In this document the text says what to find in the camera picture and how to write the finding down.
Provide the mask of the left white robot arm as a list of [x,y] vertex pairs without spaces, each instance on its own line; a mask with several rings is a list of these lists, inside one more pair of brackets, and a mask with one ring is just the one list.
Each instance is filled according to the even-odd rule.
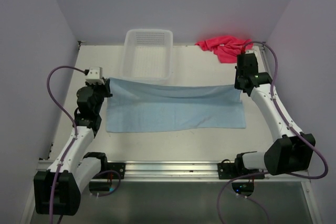
[[77,91],[77,108],[69,140],[56,160],[34,177],[35,209],[38,214],[73,216],[79,209],[81,194],[93,176],[104,178],[109,172],[105,153],[85,153],[96,137],[102,118],[100,110],[112,97],[110,81],[102,78],[86,82]]

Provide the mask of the light blue towel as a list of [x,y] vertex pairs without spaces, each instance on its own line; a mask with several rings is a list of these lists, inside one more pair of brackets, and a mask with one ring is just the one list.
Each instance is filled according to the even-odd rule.
[[244,129],[241,92],[233,85],[160,86],[112,78],[107,101],[110,133],[169,132],[197,128]]

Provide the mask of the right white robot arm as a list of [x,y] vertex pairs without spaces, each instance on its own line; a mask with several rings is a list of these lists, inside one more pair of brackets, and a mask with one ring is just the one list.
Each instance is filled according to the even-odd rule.
[[271,175],[299,172],[308,169],[312,158],[311,146],[316,143],[313,135],[305,134],[292,121],[271,83],[269,73],[259,72],[255,54],[238,55],[234,87],[258,106],[273,141],[266,152],[237,154],[234,172],[240,178],[246,178],[254,170],[266,170]]

